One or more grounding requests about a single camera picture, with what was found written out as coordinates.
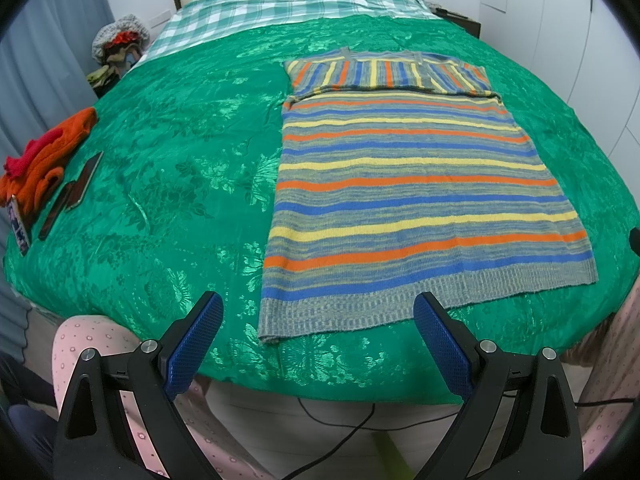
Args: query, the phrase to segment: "orange stripe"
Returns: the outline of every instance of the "orange stripe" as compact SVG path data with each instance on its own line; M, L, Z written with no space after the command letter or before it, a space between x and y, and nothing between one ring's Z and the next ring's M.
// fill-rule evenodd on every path
M475 66L472 66L471 70L473 71L474 74L476 74L478 76L478 79L480 81L484 81L485 83L488 83L486 78L482 75L482 73Z
M395 128L381 129L381 130L345 130L343 132L322 132L319 134L311 134L307 136L287 134L282 137L282 140L292 140L293 142L303 142L304 140L315 139L335 139L336 137L348 137L357 135L445 135L445 136L457 136L457 137L477 137L479 139L491 139L491 140L503 140L504 142L515 142L516 144L522 144L527 142L529 137L523 135L521 137L501 137L492 134L482 134L479 132L459 132L457 130L397 130Z
M388 88L394 87L394 77L391 73L391 63L389 61L385 61L385 69L386 69L386 86Z
M302 67L302 69L300 70L300 72L298 72L298 76L296 77L296 80L293 82L293 86L298 86L300 84L300 81L302 81L302 77L303 75L305 75L306 70L311 66L311 62L306 62L305 65Z
M458 82L458 80L456 79L456 76L454 76L454 75L453 75L453 72L452 72L451 70L449 70L449 69L446 67L446 65L441 65L441 66L440 66L440 68L441 68L441 69L443 69L443 70L444 70L444 72L446 72L446 73L447 73L447 75L449 75L449 77L451 78L451 80L456 84L456 86L457 86L458 88L461 88L461 89L463 89L463 90L465 89L465 88L464 88L464 87L463 87L463 86Z
M517 184L519 186L555 186L554 178L535 180L533 178L513 178L510 176L488 175L431 175L431 176L393 176L388 178L348 178L337 182L306 182L305 180L285 180L276 185L281 189L302 189L311 192L335 191L346 187L398 186L399 184Z
M321 256L308 260L288 260L284 256L268 256L264 259L263 267L281 267L292 272L302 270L317 269L319 267L331 267L344 264L375 264L388 262L391 260L401 260L414 254L427 253L430 251L446 251L455 247L476 247L480 245L508 244L512 242L575 242L586 238L584 229L561 235L551 234L507 234L494 236L473 236L473 237L453 237L447 240L436 242L424 242L401 249L390 251L378 251L375 253L346 253L332 254L331 256Z
M345 61L344 65L342 66L342 72L340 72L340 78L338 79L338 82L334 85L334 90L340 88L342 85L344 85L344 81L347 79L347 70L349 69L349 62Z
M441 103L438 101L408 101L408 100L402 100L402 99L376 99L376 100L371 100L371 101L324 101L324 100L318 100L316 102L311 102L311 103L299 103L296 104L295 107L296 109L299 108L312 108L315 106L323 106L323 105L345 105L345 106L359 106L359 105L377 105L377 104L384 104L384 105L388 105L388 104L401 104L401 105L438 105L438 106L444 106L444 107L450 107L450 108L458 108L459 110L479 110L481 112L484 112L486 110L492 110L494 112L497 112L499 114L505 114L507 113L507 110L505 110L504 108L500 109L496 106L487 106L487 107L481 107L481 106L473 106L473 105L455 105L453 103Z

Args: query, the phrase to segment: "pink pants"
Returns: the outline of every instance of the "pink pants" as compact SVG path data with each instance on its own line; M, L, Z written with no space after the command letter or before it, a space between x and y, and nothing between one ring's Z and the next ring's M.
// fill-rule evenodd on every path
M640 277L615 315L580 402L640 394ZM578 408L584 468L593 463L631 410L631 404Z
M101 355L131 352L140 340L126 328L104 316L76 316L67 319L58 329L53 343L53 385L58 408L62 407L66 388L78 356L88 347ZM131 433L147 469L168 476L142 422L131 392L121 392L122 403ZM273 480L257 461L233 438L209 411L202 388L193 381L190 389L175 399L175 407L185 421L194 440L226 479L258 478Z

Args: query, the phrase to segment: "cord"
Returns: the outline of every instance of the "cord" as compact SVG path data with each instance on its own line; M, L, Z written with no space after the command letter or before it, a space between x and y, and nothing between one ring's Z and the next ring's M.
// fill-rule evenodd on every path
M503 397L514 399L515 395L502 394ZM636 402L631 397L621 397L619 399L594 400L593 402L574 402L576 408L590 408L592 406L606 406L607 404L625 404L627 402Z
M509 394L502 394L502 396L503 397L507 397L509 399L514 399L515 398L515 395L509 395ZM629 397L623 397L621 399L596 400L594 402L574 402L574 404L578 408L586 408L586 407L590 407L590 406L605 406L606 404L621 404L621 403L626 403L626 402L636 402L636 400L635 399L631 399ZM369 415L367 415L367 417L360 424L358 424L357 426L352 426L351 424L332 424L331 422L325 422L324 420L320 420L319 418L315 418L313 415L311 415L311 413L309 413L309 410L302 403L302 399L300 399L300 397L298 397L298 404L303 409L303 411L306 413L306 415L311 420L316 421L318 424L322 424L324 426L331 426L333 428L351 428L351 432L344 439L342 439L340 442L338 442L338 444L331 451L329 451L328 453L325 453L320 458L316 458L312 462L309 462L309 463L303 465L302 467L299 467L295 471L292 471L291 473L286 475L282 480L291 480L291 479L295 478L296 476L302 474L303 472L311 469L312 467L315 467L319 463L324 462L331 455L333 455L336 451L338 451L353 435L356 434L356 432L358 430L402 431L402 430L407 430L409 428L413 428L415 426L420 426L421 424L429 424L430 422L437 422L439 420L443 420L444 418L449 418L450 416L457 415L458 411L459 411L458 410L458 411L455 411L453 413L449 413L449 415L439 416L437 418L430 418L428 420L422 420L421 422L414 422L413 424L409 424L408 426L402 426L401 428L370 428L369 426L365 426L365 424L369 421L369 419L376 412L376 404L375 403L373 403L371 405L371 411L370 411Z
M302 467L299 467L295 471L292 471L291 473L286 475L282 480L291 480L292 478L295 478L296 476L302 474L306 470L311 469L312 467L318 465L321 462L324 462L324 460L326 460L332 454L334 454L336 451L338 451L344 445L345 442L347 442L353 435L355 435L356 432L360 428L362 428L369 421L369 419L373 416L373 414L375 412L376 412L376 403L374 402L371 405L371 411L370 411L369 415L367 415L367 417L360 424L358 424L357 426L354 426L353 430L351 430L351 433L349 433L344 439L342 439L340 442L338 442L338 444L336 444L336 446L331 451L329 451L328 453L325 453L320 458L316 458L312 462L309 462L308 464L305 464Z
M330 422L325 422L324 420L320 420L319 418L315 418L306 406L302 403L302 399L298 397L298 404L305 411L306 415L312 420L318 422L319 424L323 424L324 426L333 426L334 428L356 428L356 426L352 426L350 424L332 424ZM409 424L408 426L402 426L402 428L370 428L369 426L362 426L361 430L369 430L369 431L402 431L408 430L409 428L413 428L414 426L420 426L421 424L429 424L430 422L438 422L439 420L443 420L444 418L449 418L450 416L457 415L458 411L453 413L449 413L449 415L439 416L437 418L430 418L429 420L423 420L421 422L414 422L413 424Z

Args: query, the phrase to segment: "wall outlet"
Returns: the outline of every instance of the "wall outlet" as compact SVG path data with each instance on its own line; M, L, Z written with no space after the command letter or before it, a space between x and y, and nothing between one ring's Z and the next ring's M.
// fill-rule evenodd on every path
M164 12L161 12L160 14L149 20L149 27L154 28L158 25L162 25L163 23L168 22L171 19L171 16L171 11L165 10Z

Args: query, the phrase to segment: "metal screw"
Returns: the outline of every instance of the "metal screw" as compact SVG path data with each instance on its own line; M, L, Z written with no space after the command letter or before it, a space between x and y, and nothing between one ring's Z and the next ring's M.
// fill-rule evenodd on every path
M155 352L156 348L158 348L158 341L155 341L153 339L147 339L140 345L140 349L145 354L151 354L151 352Z
M483 352L487 352L488 354L492 354L498 349L498 347L490 339L482 339L482 341L480 342L480 349Z
M550 361L553 361L558 356L558 354L556 354L556 351L553 348L549 348L548 346L542 349L542 355Z
M95 356L95 348L85 348L80 354L82 361L90 361Z

